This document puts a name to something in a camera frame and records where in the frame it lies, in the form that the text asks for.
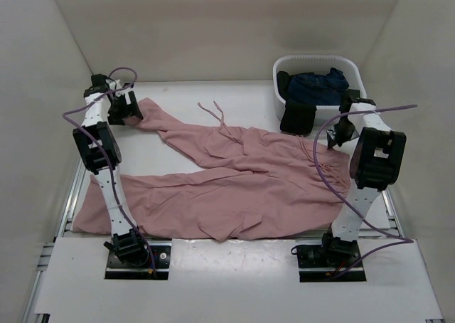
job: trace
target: pink drawstring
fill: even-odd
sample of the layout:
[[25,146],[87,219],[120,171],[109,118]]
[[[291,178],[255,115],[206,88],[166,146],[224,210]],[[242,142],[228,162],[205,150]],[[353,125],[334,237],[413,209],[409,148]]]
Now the pink drawstring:
[[[217,108],[218,111],[221,112],[221,118],[219,118],[215,113],[213,113],[212,111],[210,111],[209,109],[205,108],[204,106],[201,105],[200,102],[198,102],[198,106],[203,109],[204,111],[206,111],[207,113],[209,113],[210,115],[212,115],[212,117],[214,117],[216,120],[218,120],[220,122],[220,126],[218,128],[218,132],[228,138],[228,139],[231,139],[233,140],[234,142],[237,142],[238,144],[241,144],[243,145],[243,141],[241,139],[238,139],[237,137],[235,137],[230,131],[229,131],[229,128],[228,126],[225,124],[225,113],[223,112],[223,110],[221,110],[221,107],[218,106],[218,104],[216,103],[216,101],[213,102],[213,104],[215,105],[215,107]],[[222,129],[225,129],[227,131],[228,134],[225,134]],[[303,141],[303,138],[301,136],[297,136],[297,139],[299,140],[299,143],[300,143],[300,146],[301,146],[301,149],[302,151],[305,153],[306,155],[306,158],[308,158],[308,160],[310,162],[313,162],[314,163],[314,160],[313,160],[313,157],[311,156],[311,154],[309,153],[308,149],[306,148],[305,146],[305,143]],[[321,165],[321,168],[330,176],[332,176],[338,184],[341,184],[343,185],[344,187],[347,187],[347,185],[345,184],[344,180],[342,180],[338,175],[337,175],[337,172],[335,170],[333,170],[328,164],[320,164]]]
[[[213,102],[213,104],[215,105],[215,107],[217,108],[218,111],[221,112],[221,119],[215,114],[213,113],[212,111],[208,110],[207,108],[205,108],[204,106],[202,106],[200,104],[200,102],[198,102],[198,106],[200,108],[202,108],[204,111],[206,111],[207,113],[209,113],[210,115],[212,115],[212,117],[214,117],[215,119],[217,119],[219,122],[220,122],[220,126],[218,128],[218,132],[228,138],[228,139],[231,139],[233,140],[234,142],[240,144],[240,145],[243,145],[243,141],[241,139],[238,139],[237,137],[235,137],[228,129],[228,126],[225,124],[225,113],[223,112],[223,110],[221,110],[221,107],[218,106],[218,104],[216,103],[216,101]],[[221,131],[221,129],[225,129],[227,131],[228,134],[225,134],[223,133],[223,131]]]
[[[306,158],[308,158],[308,160],[309,160],[310,162],[313,162],[313,163],[314,163],[313,157],[311,156],[311,154],[309,153],[308,149],[307,149],[306,146],[305,146],[304,139],[303,139],[301,136],[297,136],[297,139],[299,140],[300,146],[301,146],[303,152],[305,153]],[[337,172],[336,172],[335,170],[333,170],[332,167],[331,167],[330,165],[328,165],[328,164],[319,164],[319,165],[321,165],[321,168],[322,168],[328,175],[332,176],[332,177],[336,180],[336,182],[337,182],[338,184],[341,184],[341,185],[344,186],[345,188],[348,188],[348,185],[345,183],[345,181],[344,181],[341,177],[339,177],[339,176],[337,175]]]

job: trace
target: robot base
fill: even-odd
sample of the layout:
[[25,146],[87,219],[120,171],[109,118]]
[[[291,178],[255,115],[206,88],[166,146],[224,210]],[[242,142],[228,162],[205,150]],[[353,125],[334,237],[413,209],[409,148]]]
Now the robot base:
[[105,279],[167,280],[171,263],[171,242],[149,243],[149,245],[155,260],[155,277],[149,273],[149,265],[138,268],[126,261],[120,261],[114,252],[109,251]]
[[[320,243],[298,245],[292,248],[291,253],[297,255],[300,282],[365,282],[367,280],[361,262],[346,274],[331,280],[331,277],[338,274],[338,272],[344,271],[346,267],[351,266],[360,258],[358,246],[355,246],[352,257],[347,260],[328,258],[327,255],[322,253]],[[342,267],[336,272],[341,263],[343,263]]]

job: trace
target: cloth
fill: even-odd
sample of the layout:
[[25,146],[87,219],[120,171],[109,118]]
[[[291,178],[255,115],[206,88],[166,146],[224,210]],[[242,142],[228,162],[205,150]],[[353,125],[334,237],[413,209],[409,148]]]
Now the cloth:
[[[193,174],[121,177],[128,207],[143,232],[162,238],[253,240],[291,236],[335,219],[342,203],[317,174],[311,141],[228,127],[215,106],[221,118],[206,111],[220,126],[204,127],[179,122],[150,99],[139,102],[144,119],[137,129],[158,132],[167,145],[206,168]],[[346,196],[349,156],[323,145],[317,152],[328,179]],[[110,234],[110,228],[102,193],[92,179],[73,230]]]
[[286,74],[286,72],[277,74],[279,94],[286,101],[293,100],[315,106],[339,106],[341,95],[349,88],[343,72],[336,68],[330,68],[327,75],[302,73],[286,76]]

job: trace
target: white laundry basket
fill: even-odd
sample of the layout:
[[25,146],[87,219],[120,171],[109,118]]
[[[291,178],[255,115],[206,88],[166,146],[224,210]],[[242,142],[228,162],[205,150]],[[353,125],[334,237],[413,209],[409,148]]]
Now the white laundry basket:
[[[361,97],[367,97],[357,66],[351,60],[336,55],[288,55],[280,58],[273,65],[273,85],[275,89],[274,104],[278,119],[283,118],[286,101],[279,95],[277,73],[288,72],[290,75],[314,72],[325,75],[330,68],[341,70],[349,82],[351,90],[359,90]],[[316,106],[314,125],[320,126],[327,119],[339,113],[338,106]]]

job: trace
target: navy garment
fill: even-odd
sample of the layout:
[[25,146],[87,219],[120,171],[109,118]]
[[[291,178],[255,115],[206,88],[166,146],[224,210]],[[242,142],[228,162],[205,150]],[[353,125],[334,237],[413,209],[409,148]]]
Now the navy garment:
[[349,83],[343,72],[330,68],[330,73],[327,75],[302,73],[290,76],[286,92],[290,100],[300,104],[339,106],[341,95],[348,88]]

